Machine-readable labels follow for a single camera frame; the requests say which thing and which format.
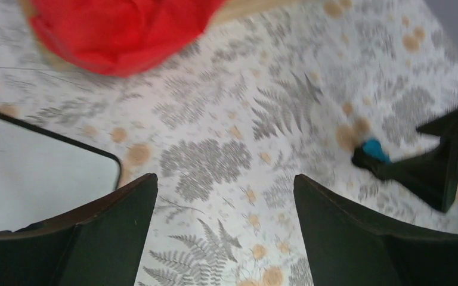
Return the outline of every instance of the tablecloth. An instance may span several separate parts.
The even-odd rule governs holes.
[[[417,0],[304,2],[216,27],[127,79],[53,71],[0,0],[0,112],[116,154],[159,196],[136,285],[312,285],[292,181],[415,225],[447,214],[351,165],[374,136],[392,158],[458,105],[458,52]]]

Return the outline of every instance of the patterned tablecloth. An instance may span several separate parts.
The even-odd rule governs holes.
[[[137,285],[312,285],[293,202],[304,173],[388,216],[458,233],[350,163],[435,144],[414,127],[458,104],[458,52],[418,0],[307,2],[212,29],[129,79],[52,71],[0,0],[0,112],[159,175]]]

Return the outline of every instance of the black border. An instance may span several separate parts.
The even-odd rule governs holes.
[[[115,187],[113,188],[114,189],[113,191],[116,191],[118,189],[118,186],[120,184],[120,179],[121,179],[121,176],[122,176],[122,164],[120,163],[120,160],[118,159],[118,157],[113,155],[112,153],[108,153],[108,152],[106,152],[104,150],[95,148],[95,147],[87,145],[85,143],[81,143],[81,142],[76,141],[74,139],[68,138],[66,136],[60,135],[60,134],[55,133],[55,132],[48,131],[48,130],[43,129],[41,127],[38,127],[36,125],[32,125],[32,124],[27,123],[27,122],[25,122],[23,120],[13,118],[13,117],[7,116],[7,115],[2,114],[2,113],[0,113],[0,119],[6,121],[8,123],[17,125],[19,127],[25,128],[27,130],[30,130],[32,132],[36,132],[36,133],[39,133],[41,135],[45,135],[45,136],[48,136],[50,138],[54,138],[54,139],[63,141],[65,143],[74,145],[74,146],[76,146],[78,148],[81,148],[81,149],[87,150],[89,152],[96,153],[98,155],[105,156],[107,158],[110,158],[110,159],[114,160],[117,163],[117,165],[119,167],[119,170],[118,170],[117,181],[115,182]]]

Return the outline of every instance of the black object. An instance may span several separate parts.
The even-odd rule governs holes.
[[[0,286],[133,285],[157,197],[157,176],[70,212],[0,232]]]
[[[417,128],[440,137],[433,150],[390,164],[354,151],[352,163],[381,180],[395,180],[436,210],[447,212],[456,199],[458,184],[458,109]]]
[[[294,198],[315,286],[458,286],[458,235],[384,216],[305,175]]]

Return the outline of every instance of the table surface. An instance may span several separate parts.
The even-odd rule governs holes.
[[[129,79],[52,71],[0,0],[0,112],[159,175],[137,285],[312,285],[293,203],[304,173],[371,209],[458,233],[447,214],[350,163],[370,136],[392,158],[458,105],[458,52],[422,1],[305,2],[211,29]]]

